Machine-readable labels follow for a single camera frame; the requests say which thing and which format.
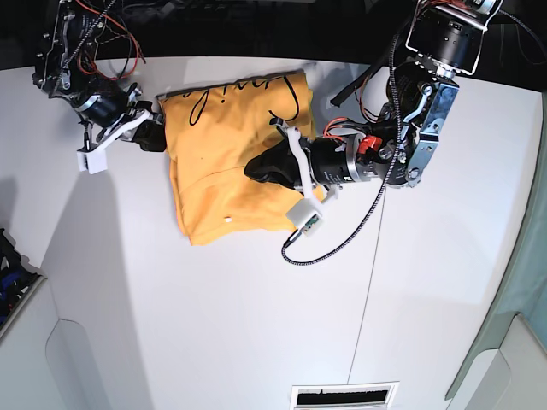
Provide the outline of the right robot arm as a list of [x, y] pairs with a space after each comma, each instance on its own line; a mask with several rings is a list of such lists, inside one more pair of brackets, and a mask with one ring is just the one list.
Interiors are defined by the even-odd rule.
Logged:
[[[132, 81], [144, 60], [137, 39], [117, 15], [115, 1], [60, 1], [55, 22], [38, 48], [32, 82], [48, 98], [65, 101], [84, 127], [81, 153], [88, 154], [109, 140], [137, 144], [141, 150], [167, 148], [164, 117], [142, 98]], [[97, 65], [100, 46], [117, 39], [128, 42], [128, 56], [118, 73]]]

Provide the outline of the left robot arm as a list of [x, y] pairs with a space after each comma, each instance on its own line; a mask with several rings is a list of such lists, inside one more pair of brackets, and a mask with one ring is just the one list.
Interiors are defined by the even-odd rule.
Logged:
[[474, 74], [501, 7], [499, 1], [417, 2], [384, 55], [330, 101], [340, 107], [349, 96], [362, 99], [367, 83], [387, 65], [387, 101], [379, 114], [361, 106], [362, 122], [338, 117], [314, 139], [273, 117], [282, 140], [251, 159], [244, 175], [300, 192], [374, 177], [394, 187], [416, 186], [459, 91], [453, 78]]

